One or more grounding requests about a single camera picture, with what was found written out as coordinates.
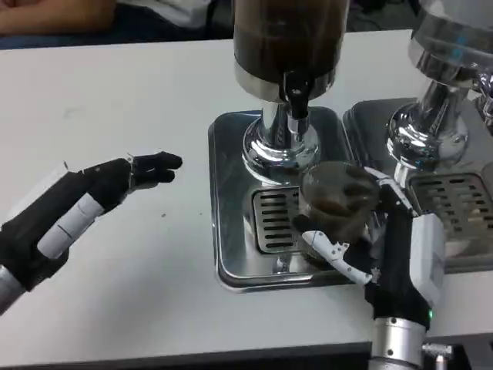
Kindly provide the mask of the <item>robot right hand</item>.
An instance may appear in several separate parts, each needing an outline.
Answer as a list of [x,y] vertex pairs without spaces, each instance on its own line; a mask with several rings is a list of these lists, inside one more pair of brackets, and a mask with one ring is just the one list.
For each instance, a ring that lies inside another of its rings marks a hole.
[[364,288],[373,316],[431,326],[444,278],[440,217],[415,208],[389,175],[368,166],[324,162],[304,174],[300,239]]

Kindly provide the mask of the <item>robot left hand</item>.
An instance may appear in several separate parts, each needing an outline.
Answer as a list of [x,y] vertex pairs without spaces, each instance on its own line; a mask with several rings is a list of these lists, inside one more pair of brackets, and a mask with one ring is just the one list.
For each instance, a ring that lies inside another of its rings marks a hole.
[[159,152],[68,171],[1,226],[1,265],[31,291],[67,261],[69,248],[135,190],[170,183],[181,157]]

